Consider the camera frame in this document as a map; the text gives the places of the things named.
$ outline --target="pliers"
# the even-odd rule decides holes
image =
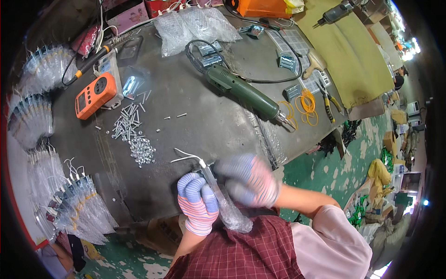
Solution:
[[[330,108],[330,102],[333,102],[336,108],[338,109],[339,113],[342,113],[342,108],[339,105],[338,101],[332,97],[328,91],[325,89],[324,83],[322,82],[321,78],[319,78],[319,82],[316,81],[316,84],[318,85],[319,89],[321,90],[322,96],[324,97],[325,102],[325,111],[327,113],[328,119],[330,119],[331,123],[335,122],[335,118],[333,117],[333,113],[331,112]]]

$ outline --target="electrical outlet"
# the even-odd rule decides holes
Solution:
[[[101,94],[107,86],[107,78],[100,78],[95,84],[95,94]]]

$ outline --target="pink sleeve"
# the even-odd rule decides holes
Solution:
[[[364,278],[372,250],[334,205],[323,206],[312,228],[292,223],[297,264],[306,279]]]

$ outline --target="dark metal table surface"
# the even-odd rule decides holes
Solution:
[[[247,25],[229,18],[234,26]],[[122,107],[132,101],[124,99],[115,110],[98,110],[88,120],[76,118],[74,98],[93,79],[92,71],[57,96],[53,102],[54,135],[51,143],[62,160],[75,157],[73,165],[85,167],[91,174],[98,192],[111,214],[121,226],[152,218],[168,217],[180,212],[177,204],[176,182],[197,167],[194,160],[170,164],[179,158],[173,148],[196,154],[205,161],[213,161],[228,154],[253,152],[270,159],[273,167],[282,166],[324,138],[332,130],[326,117],[321,93],[315,95],[319,124],[311,127],[301,122],[297,132],[290,133],[283,126],[264,122],[236,101],[218,95],[181,54],[161,58],[161,39],[153,26],[142,27],[144,37],[136,68],[149,72],[143,91],[152,90],[140,109],[143,124],[139,130],[156,148],[155,163],[138,167],[130,157],[129,145],[111,138],[113,123]],[[223,54],[232,67],[247,77],[256,79],[284,79],[293,74],[277,67],[276,46],[267,34],[260,40],[243,35],[243,40],[224,45]],[[121,82],[125,67],[120,67]],[[275,101],[283,100],[284,88],[296,82],[254,84]],[[328,88],[339,99],[334,86]],[[142,96],[136,99],[139,103]],[[187,113],[187,116],[176,118]],[[344,122],[334,111],[336,125]]]

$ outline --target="hand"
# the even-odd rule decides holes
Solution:
[[[212,230],[212,223],[219,215],[214,192],[203,177],[193,172],[181,177],[177,187],[178,204],[189,217],[186,220],[186,228],[199,236],[208,235]]]
[[[273,177],[271,168],[254,154],[234,155],[217,162],[215,172],[229,178],[226,187],[237,201],[250,207],[272,207],[282,183]]]

